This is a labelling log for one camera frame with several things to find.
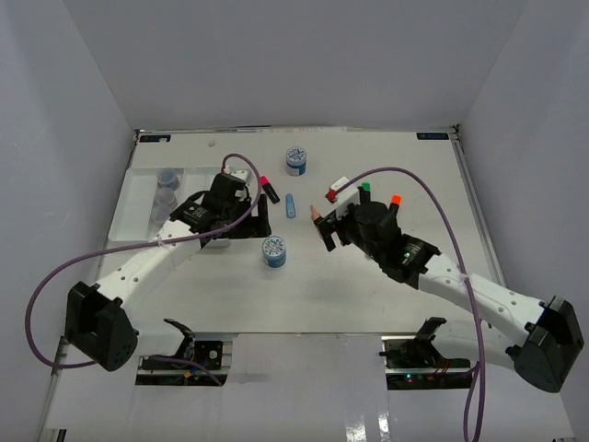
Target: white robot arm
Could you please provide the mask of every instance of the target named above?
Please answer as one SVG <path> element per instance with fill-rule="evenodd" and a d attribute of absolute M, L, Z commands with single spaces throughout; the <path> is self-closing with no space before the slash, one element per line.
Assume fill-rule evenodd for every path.
<path fill-rule="evenodd" d="M 192 195 L 162 226 L 155 240 L 166 244 L 140 251 L 92 286 L 80 282 L 72 287 L 65 338 L 108 371 L 120 368 L 132 355 L 191 359 L 195 337 L 188 327 L 174 320 L 141 324 L 135 318 L 137 307 L 170 271 L 211 240 L 170 243 L 172 239 L 228 226 L 244 216 L 251 204 L 245 180 L 226 173 L 216 175 L 209 191 Z M 257 216 L 247 215 L 219 238 L 268 237 L 271 228 L 265 195 L 260 196 L 257 209 Z"/>
<path fill-rule="evenodd" d="M 471 311 L 470 299 L 458 265 L 435 246 L 401 233 L 397 224 L 398 203 L 390 206 L 370 201 L 370 192 L 354 188 L 343 177 L 326 195 L 334 208 L 313 219 L 328 251 L 354 244 L 375 261 L 391 279 L 446 299 Z M 572 305 L 559 297 L 549 303 L 526 297 L 476 274 L 469 274 L 482 327 L 487 360 L 515 370 L 523 379 L 544 391 L 560 391 L 583 337 Z M 382 356 L 387 364 L 431 366 L 436 360 L 478 360 L 474 324 L 427 320 L 415 339 L 399 347 L 385 341 Z"/>

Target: white wall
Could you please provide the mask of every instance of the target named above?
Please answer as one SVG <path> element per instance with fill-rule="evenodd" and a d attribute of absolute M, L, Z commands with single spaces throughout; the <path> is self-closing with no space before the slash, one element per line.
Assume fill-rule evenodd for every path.
<path fill-rule="evenodd" d="M 25 306 L 52 268 L 105 238 L 133 133 L 61 0 L 0 2 L 0 438 L 33 440 L 51 370 L 27 347 Z M 55 355 L 76 267 L 34 312 Z"/>
<path fill-rule="evenodd" d="M 133 128 L 461 122 L 525 0 L 65 0 Z"/>
<path fill-rule="evenodd" d="M 464 122 L 464 147 L 508 285 L 569 299 L 585 339 L 588 122 L 589 4 L 530 2 Z M 585 349 L 562 391 L 580 441 L 588 371 Z"/>

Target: small blue object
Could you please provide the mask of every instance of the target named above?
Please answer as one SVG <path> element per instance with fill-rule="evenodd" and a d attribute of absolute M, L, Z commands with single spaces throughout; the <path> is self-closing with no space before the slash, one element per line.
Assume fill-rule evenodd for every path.
<path fill-rule="evenodd" d="M 280 237 L 267 237 L 261 245 L 264 263 L 271 268 L 277 268 L 286 262 L 286 245 Z"/>
<path fill-rule="evenodd" d="M 286 217 L 294 218 L 296 216 L 295 199 L 291 193 L 286 194 Z"/>
<path fill-rule="evenodd" d="M 286 151 L 286 170 L 295 176 L 306 172 L 306 151 L 303 147 L 296 145 Z"/>

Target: cable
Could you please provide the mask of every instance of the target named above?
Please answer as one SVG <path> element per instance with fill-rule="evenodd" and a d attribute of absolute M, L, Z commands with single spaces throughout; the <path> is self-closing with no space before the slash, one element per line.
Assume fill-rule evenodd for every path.
<path fill-rule="evenodd" d="M 85 260 L 89 260 L 91 258 L 96 258 L 98 256 L 110 255 L 112 253 L 119 253 L 121 251 L 148 249 L 151 247 L 158 247 L 160 244 L 177 244 L 179 242 L 194 241 L 195 239 L 216 238 L 216 237 L 224 234 L 226 231 L 231 230 L 232 228 L 237 226 L 244 219 L 246 219 L 246 217 L 249 214 L 251 214 L 251 212 L 254 210 L 254 207 L 256 207 L 258 205 L 258 201 L 260 200 L 260 195 L 261 195 L 260 173 L 258 172 L 256 167 L 253 165 L 253 163 L 251 161 L 249 161 L 249 159 L 247 159 L 246 157 L 244 157 L 241 154 L 236 154 L 236 153 L 228 154 L 223 158 L 223 163 L 221 166 L 222 171 L 225 170 L 225 164 L 226 164 L 227 160 L 232 157 L 239 158 L 239 159 L 242 159 L 243 161 L 245 161 L 248 164 L 248 166 L 251 167 L 252 172 L 256 176 L 256 182 L 258 183 L 256 197 L 254 198 L 254 201 L 252 202 L 251 206 L 248 208 L 248 210 L 246 210 L 244 212 L 244 214 L 242 216 L 240 216 L 238 219 L 236 219 L 233 223 L 230 223 L 225 227 L 217 228 L 216 230 L 212 230 L 210 232 L 198 233 L 196 235 L 188 235 L 186 237 L 164 239 L 164 240 L 160 240 L 160 241 L 140 242 L 138 244 L 131 244 L 128 246 L 114 247 L 112 249 L 91 251 L 91 252 L 86 253 L 84 255 L 80 255 L 76 258 L 73 258 L 68 262 L 64 262 L 63 264 L 54 268 L 47 276 L 45 276 L 42 279 L 42 281 L 39 283 L 39 285 L 37 285 L 37 288 L 35 288 L 35 290 L 33 291 L 33 294 L 30 296 L 30 300 L 29 300 L 29 303 L 27 304 L 27 309 L 25 311 L 25 333 L 27 335 L 27 343 L 29 344 L 30 351 L 35 355 L 35 357 L 37 359 L 39 359 L 46 366 L 50 366 L 51 368 L 57 368 L 57 369 L 61 369 L 61 370 L 67 369 L 67 368 L 81 368 L 83 366 L 93 366 L 94 364 L 96 364 L 96 362 L 94 362 L 94 361 L 82 362 L 79 364 L 59 364 L 59 363 L 53 362 L 52 360 L 45 357 L 40 352 L 39 347 L 37 347 L 37 345 L 35 344 L 35 341 L 33 339 L 32 329 L 31 329 L 31 317 L 32 317 L 33 307 L 35 306 L 35 301 L 37 301 L 37 298 L 39 297 L 40 292 L 47 285 L 47 283 L 49 283 L 58 273 L 60 273 L 61 271 L 67 269 L 68 267 L 70 267 L 74 264 L 77 264 L 77 263 L 85 261 Z M 181 361 L 181 362 L 186 363 L 186 364 L 192 364 L 191 361 Z"/>
<path fill-rule="evenodd" d="M 463 436 L 464 436 L 465 441 L 468 442 L 469 441 L 468 413 L 470 410 L 470 403 L 472 401 L 472 395 L 473 395 L 475 386 L 477 384 L 477 378 L 480 377 L 480 379 L 479 379 L 479 407 L 478 407 L 478 413 L 477 413 L 477 423 L 475 426 L 475 434 L 474 434 L 474 437 L 472 438 L 473 442 L 478 442 L 478 440 L 480 438 L 480 430 L 482 428 L 482 418 L 483 418 L 483 414 L 485 412 L 485 391 L 486 391 L 485 348 L 483 345 L 482 328 L 480 325 L 479 307 L 477 306 L 477 300 L 475 298 L 475 294 L 472 289 L 472 283 L 470 283 L 470 278 L 468 278 L 467 267 L 464 263 L 464 258 L 462 256 L 462 252 L 460 251 L 460 247 L 458 246 L 458 240 L 456 239 L 456 235 L 454 233 L 454 230 L 452 229 L 452 226 L 450 226 L 450 221 L 448 220 L 448 217 L 446 216 L 444 209 L 440 205 L 440 202 L 438 201 L 438 199 L 433 194 L 432 190 L 425 183 L 425 181 L 423 181 L 420 177 L 418 177 L 417 175 L 415 175 L 413 172 L 411 172 L 409 170 L 406 170 L 403 168 L 395 168 L 395 167 L 371 169 L 371 170 L 368 170 L 364 173 L 361 173 L 357 177 L 352 178 L 350 181 L 346 182 L 343 186 L 341 186 L 336 191 L 336 194 L 340 193 L 344 189 L 347 189 L 348 187 L 353 185 L 358 180 L 361 180 L 362 178 L 367 177 L 368 175 L 372 175 L 372 174 L 379 173 L 379 172 L 399 172 L 404 175 L 410 176 L 411 178 L 416 180 L 421 185 L 421 187 L 425 190 L 425 192 L 430 196 L 430 199 L 432 200 L 433 204 L 435 205 L 435 208 L 438 210 L 438 213 L 442 217 L 442 221 L 444 221 L 445 228 L 448 232 L 448 235 L 450 236 L 450 240 L 452 241 L 452 246 L 454 248 L 456 258 L 458 259 L 458 268 L 460 269 L 460 272 L 466 276 L 464 283 L 465 283 L 465 286 L 467 287 L 468 299 L 470 301 L 470 308 L 472 310 L 472 316 L 475 321 L 475 330 L 477 333 L 477 341 L 479 344 L 479 363 L 476 365 L 478 368 L 476 370 L 474 370 L 473 382 L 470 385 L 470 390 L 468 392 L 467 402 L 465 405 L 464 422 L 463 422 Z"/>
<path fill-rule="evenodd" d="M 149 359 L 151 359 L 152 361 L 157 361 L 157 362 L 169 362 L 169 363 L 174 363 L 174 364 L 184 364 L 185 366 L 193 366 L 193 367 L 198 368 L 199 370 L 203 371 L 204 373 L 206 373 L 206 375 L 209 378 L 211 378 L 213 380 L 213 382 L 215 384 L 217 384 L 219 387 L 223 387 L 223 383 L 217 378 L 217 376 L 215 376 L 213 373 L 211 373 L 209 370 L 207 370 L 204 366 L 202 366 L 201 364 L 198 364 L 196 362 L 185 360 L 185 359 L 176 359 L 175 357 L 165 357 L 165 356 L 149 356 Z"/>

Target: blue marker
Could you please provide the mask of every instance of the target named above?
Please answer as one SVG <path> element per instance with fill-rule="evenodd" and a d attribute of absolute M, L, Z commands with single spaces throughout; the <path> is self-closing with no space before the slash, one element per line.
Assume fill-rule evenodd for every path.
<path fill-rule="evenodd" d="M 286 217 L 294 218 L 296 216 L 295 199 L 291 193 L 286 194 Z"/>

